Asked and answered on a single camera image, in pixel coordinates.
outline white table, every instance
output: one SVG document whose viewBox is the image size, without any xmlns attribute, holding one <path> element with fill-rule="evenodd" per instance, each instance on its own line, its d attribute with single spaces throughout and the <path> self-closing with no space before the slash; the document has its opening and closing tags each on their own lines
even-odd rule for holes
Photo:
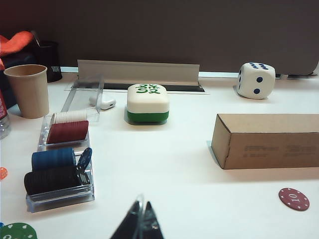
<svg viewBox="0 0 319 239">
<path fill-rule="evenodd" d="M 209 94 L 169 94 L 163 125 L 124 120 L 127 93 L 107 92 L 116 106 L 89 127 L 95 201 L 27 212 L 24 175 L 31 171 L 42 119 L 9 110 L 12 132 L 1 141 L 1 222 L 25 222 L 39 239 L 107 239 L 136 196 L 152 203 L 166 239 L 318 239 L 319 168 L 223 170 L 210 148 L 217 113 L 319 114 L 319 79 L 276 80 L 266 100 L 239 97 L 235 78 L 200 78 Z M 49 84 L 50 112 L 61 110 L 69 78 Z M 286 207 L 278 192 L 300 190 L 311 206 Z"/>
</svg>

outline orange object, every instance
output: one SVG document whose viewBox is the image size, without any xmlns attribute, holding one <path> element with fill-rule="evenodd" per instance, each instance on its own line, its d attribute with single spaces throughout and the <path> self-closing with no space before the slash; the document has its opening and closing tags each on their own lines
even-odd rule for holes
<svg viewBox="0 0 319 239">
<path fill-rule="evenodd" d="M 1 167 L 0 168 L 0 179 L 2 180 L 8 175 L 8 170 L 6 168 Z"/>
<path fill-rule="evenodd" d="M 28 31 L 16 33 L 10 40 L 0 35 L 0 57 L 19 52 L 33 39 L 33 35 Z M 0 70 L 4 70 L 4 64 L 0 59 Z"/>
</svg>

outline clear acrylic chip tray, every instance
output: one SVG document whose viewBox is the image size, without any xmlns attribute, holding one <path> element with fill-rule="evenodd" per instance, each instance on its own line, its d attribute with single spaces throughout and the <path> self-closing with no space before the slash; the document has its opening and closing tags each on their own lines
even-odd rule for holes
<svg viewBox="0 0 319 239">
<path fill-rule="evenodd" d="M 104 80 L 101 75 L 85 79 L 77 79 L 71 87 L 70 93 L 61 112 L 86 110 L 87 120 L 89 123 L 97 122 L 101 111 L 100 105 L 103 87 Z M 90 104 L 90 97 L 95 98 L 94 105 Z M 52 115 L 47 115 L 43 118 L 37 151 L 72 147 L 74 149 L 76 161 L 78 161 L 83 151 L 87 147 L 90 147 L 89 133 L 87 133 L 84 140 L 47 144 L 46 140 L 50 131 L 51 118 Z M 35 195 L 26 195 L 27 210 L 35 213 L 53 208 L 94 201 L 92 160 L 85 172 L 87 173 L 91 184 Z"/>
</svg>

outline red poker chip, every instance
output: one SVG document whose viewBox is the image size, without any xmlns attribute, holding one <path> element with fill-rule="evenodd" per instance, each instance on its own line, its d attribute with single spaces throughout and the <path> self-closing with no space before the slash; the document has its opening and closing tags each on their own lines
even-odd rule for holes
<svg viewBox="0 0 319 239">
<path fill-rule="evenodd" d="M 305 211 L 310 206 L 308 198 L 293 188 L 281 189 L 279 191 L 279 198 L 286 206 L 298 211 Z"/>
<path fill-rule="evenodd" d="M 88 132 L 89 122 L 77 121 L 55 123 L 51 126 L 46 143 L 62 143 L 84 140 Z"/>
<path fill-rule="evenodd" d="M 2 180 L 8 175 L 8 170 L 6 168 L 1 167 L 0 168 L 0 179 Z"/>
</svg>

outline plastic bottle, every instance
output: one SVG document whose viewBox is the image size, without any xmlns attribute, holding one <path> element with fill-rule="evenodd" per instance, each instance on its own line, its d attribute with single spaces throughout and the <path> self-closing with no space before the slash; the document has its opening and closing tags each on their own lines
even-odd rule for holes
<svg viewBox="0 0 319 239">
<path fill-rule="evenodd" d="M 6 137 L 10 133 L 10 129 L 9 116 L 0 90 L 0 139 Z"/>
</svg>

